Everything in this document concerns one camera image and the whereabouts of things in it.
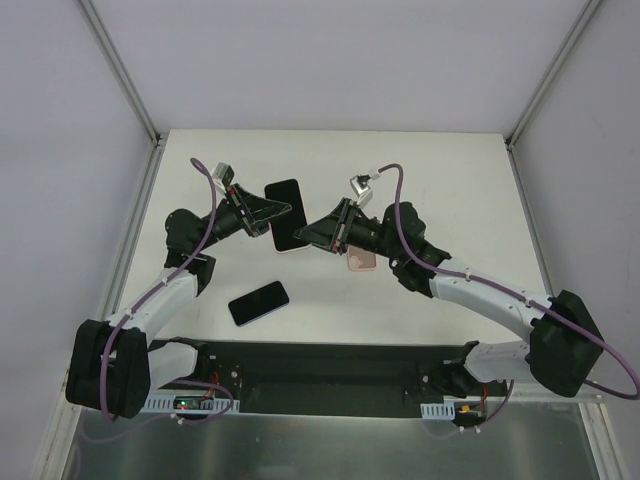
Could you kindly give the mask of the pink phone case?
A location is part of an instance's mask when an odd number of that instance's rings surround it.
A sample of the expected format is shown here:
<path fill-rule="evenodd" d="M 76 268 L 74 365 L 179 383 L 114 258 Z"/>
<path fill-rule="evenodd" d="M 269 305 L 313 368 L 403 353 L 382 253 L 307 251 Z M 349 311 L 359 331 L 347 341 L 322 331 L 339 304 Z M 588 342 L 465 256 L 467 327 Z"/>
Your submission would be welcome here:
<path fill-rule="evenodd" d="M 349 245 L 347 248 L 347 265 L 352 272 L 373 271 L 377 267 L 375 253 Z"/>

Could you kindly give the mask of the blue smartphone black screen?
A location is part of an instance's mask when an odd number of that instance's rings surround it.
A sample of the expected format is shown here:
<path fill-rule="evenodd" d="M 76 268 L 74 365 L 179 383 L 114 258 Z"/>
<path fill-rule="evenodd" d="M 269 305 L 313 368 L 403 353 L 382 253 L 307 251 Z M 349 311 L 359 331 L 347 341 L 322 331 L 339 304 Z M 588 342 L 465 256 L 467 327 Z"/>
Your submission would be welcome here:
<path fill-rule="evenodd" d="M 228 309 L 234 324 L 242 327 L 287 306 L 289 302 L 283 284 L 274 281 L 231 300 Z"/>

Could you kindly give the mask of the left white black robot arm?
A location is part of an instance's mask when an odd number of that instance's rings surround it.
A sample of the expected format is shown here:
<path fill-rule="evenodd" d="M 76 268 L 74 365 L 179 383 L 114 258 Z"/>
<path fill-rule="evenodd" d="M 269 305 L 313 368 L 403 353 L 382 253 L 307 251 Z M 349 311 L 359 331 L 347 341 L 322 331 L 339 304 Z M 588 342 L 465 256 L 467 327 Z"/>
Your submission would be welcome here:
<path fill-rule="evenodd" d="M 65 397 L 99 410 L 109 421 L 131 419 L 150 393 L 176 380 L 204 387 L 211 365 L 196 342 L 168 341 L 151 346 L 160 331 L 209 285 L 215 258 L 204 249 L 243 231 L 266 233 L 270 223 L 290 213 L 290 204 L 253 195 L 239 184 L 224 191 L 213 210 L 199 217 L 177 209 L 165 221 L 167 256 L 153 285 L 104 321 L 88 319 L 77 329 Z"/>

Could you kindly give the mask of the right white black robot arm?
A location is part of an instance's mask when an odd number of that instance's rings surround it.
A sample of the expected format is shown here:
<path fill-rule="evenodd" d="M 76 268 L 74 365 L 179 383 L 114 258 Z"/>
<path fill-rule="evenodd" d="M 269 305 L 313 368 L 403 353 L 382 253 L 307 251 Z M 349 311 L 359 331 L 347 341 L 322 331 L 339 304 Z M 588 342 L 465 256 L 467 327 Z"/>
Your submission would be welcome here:
<path fill-rule="evenodd" d="M 433 389 L 458 398 L 497 380 L 535 380 L 562 397 L 577 395 L 603 352 L 602 336 L 579 296 L 532 295 L 475 279 L 461 262 L 425 237 L 426 225 L 409 202 L 368 218 L 343 199 L 325 217 L 295 231 L 295 238 L 335 254 L 350 246 L 388 259 L 411 292 L 465 307 L 516 335 L 512 342 L 470 341 L 428 374 Z"/>

